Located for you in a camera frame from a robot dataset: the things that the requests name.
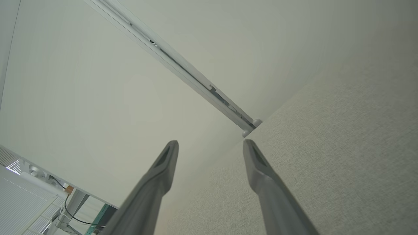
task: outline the green object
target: green object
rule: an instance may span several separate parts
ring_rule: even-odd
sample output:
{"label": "green object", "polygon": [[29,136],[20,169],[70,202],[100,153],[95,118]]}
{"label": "green object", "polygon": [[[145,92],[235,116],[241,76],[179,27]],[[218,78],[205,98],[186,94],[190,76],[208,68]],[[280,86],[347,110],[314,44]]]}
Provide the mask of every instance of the green object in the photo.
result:
{"label": "green object", "polygon": [[[96,218],[94,219],[93,224],[96,224],[96,225],[99,224],[99,221],[102,219],[103,215],[105,214],[108,208],[109,208],[108,204],[103,205],[102,209],[100,210],[100,212],[97,214]],[[92,235],[92,233],[94,232],[94,228],[95,228],[94,225],[90,226],[85,235]]]}

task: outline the fabric surface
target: fabric surface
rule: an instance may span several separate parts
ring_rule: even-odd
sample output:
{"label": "fabric surface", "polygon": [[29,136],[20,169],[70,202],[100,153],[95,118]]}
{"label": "fabric surface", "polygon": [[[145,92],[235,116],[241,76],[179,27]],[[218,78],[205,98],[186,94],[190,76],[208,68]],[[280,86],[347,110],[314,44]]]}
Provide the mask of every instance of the fabric surface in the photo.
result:
{"label": "fabric surface", "polygon": [[[418,233],[416,29],[376,34],[248,136],[321,234]],[[265,234],[242,143],[164,206],[156,234]]]}

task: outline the textured gray surface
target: textured gray surface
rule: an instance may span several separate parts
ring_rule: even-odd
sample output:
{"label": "textured gray surface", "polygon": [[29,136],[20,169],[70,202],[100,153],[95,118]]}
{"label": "textured gray surface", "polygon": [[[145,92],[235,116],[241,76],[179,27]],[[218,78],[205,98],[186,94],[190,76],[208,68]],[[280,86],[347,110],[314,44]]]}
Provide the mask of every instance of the textured gray surface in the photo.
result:
{"label": "textured gray surface", "polygon": [[[251,133],[321,234],[418,233],[418,32],[330,66]],[[242,144],[160,213],[156,234],[265,234]]]}

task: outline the white cylindrical object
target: white cylindrical object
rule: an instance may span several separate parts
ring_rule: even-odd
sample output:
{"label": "white cylindrical object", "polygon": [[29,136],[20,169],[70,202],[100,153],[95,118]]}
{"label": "white cylindrical object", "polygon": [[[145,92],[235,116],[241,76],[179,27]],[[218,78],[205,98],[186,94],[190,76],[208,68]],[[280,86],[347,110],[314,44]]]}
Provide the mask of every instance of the white cylindrical object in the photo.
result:
{"label": "white cylindrical object", "polygon": [[36,178],[36,177],[34,177],[34,176],[26,173],[26,172],[22,172],[20,174],[20,176],[22,178],[24,178],[25,180],[33,183],[34,185],[36,185],[36,186],[38,186],[38,187],[46,190],[49,193],[52,193],[54,195],[57,195],[58,197],[60,197],[62,199],[67,198],[68,193],[66,193],[66,192],[64,192],[62,190],[59,190],[59,189],[55,188],[54,186],[52,186],[52,185],[50,185],[50,184],[48,184],[46,182],[43,182],[42,180],[40,180],[40,179],[38,179],[38,178]]}

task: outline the white cable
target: white cable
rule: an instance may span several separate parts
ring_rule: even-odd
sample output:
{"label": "white cable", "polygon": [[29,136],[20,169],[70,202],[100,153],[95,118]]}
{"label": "white cable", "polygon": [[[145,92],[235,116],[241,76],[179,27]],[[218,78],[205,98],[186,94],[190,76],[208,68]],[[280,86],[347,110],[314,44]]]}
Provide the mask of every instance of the white cable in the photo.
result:
{"label": "white cable", "polygon": [[[62,204],[62,206],[61,206],[61,208],[60,208],[60,210],[59,210],[59,213],[61,214],[61,215],[63,215],[63,216],[65,216],[65,217],[67,217],[70,221],[68,221],[68,223],[67,224],[70,224],[70,222],[72,221],[72,219],[73,218],[70,218],[70,217],[68,217],[67,215],[65,215],[64,213],[62,213],[62,209],[64,208],[64,204],[65,204],[65,202]],[[82,222],[80,222],[80,221],[77,221],[79,224],[81,224],[81,225],[89,225],[89,224],[87,224],[87,223],[82,223]],[[98,227],[106,227],[106,226],[93,226],[93,225],[89,225],[89,227],[93,227],[93,228],[98,228]]]}

